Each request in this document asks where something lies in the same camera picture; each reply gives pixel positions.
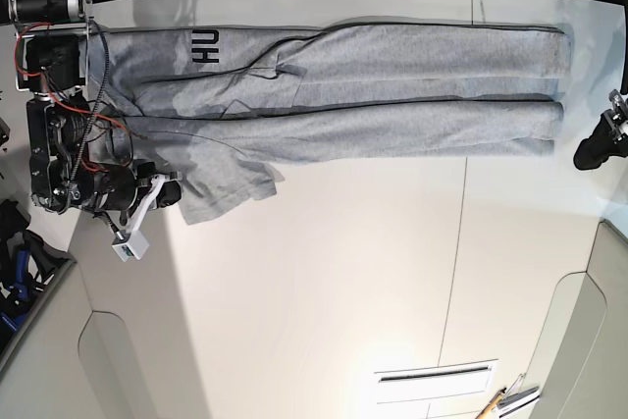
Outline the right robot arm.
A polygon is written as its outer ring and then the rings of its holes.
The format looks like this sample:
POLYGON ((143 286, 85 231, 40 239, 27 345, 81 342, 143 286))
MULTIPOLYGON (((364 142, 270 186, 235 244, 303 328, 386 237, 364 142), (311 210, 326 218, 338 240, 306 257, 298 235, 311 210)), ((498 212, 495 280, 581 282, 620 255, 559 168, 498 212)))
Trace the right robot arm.
POLYGON ((140 235, 146 214, 181 197, 180 174, 161 174, 127 156, 115 164, 94 162, 93 129, 135 132, 105 112, 105 86, 95 98, 88 83, 89 41, 105 39, 90 13, 93 0, 7 0, 15 26, 16 82, 32 93, 26 105, 31 196, 45 210, 72 208, 104 221, 118 243, 140 235))

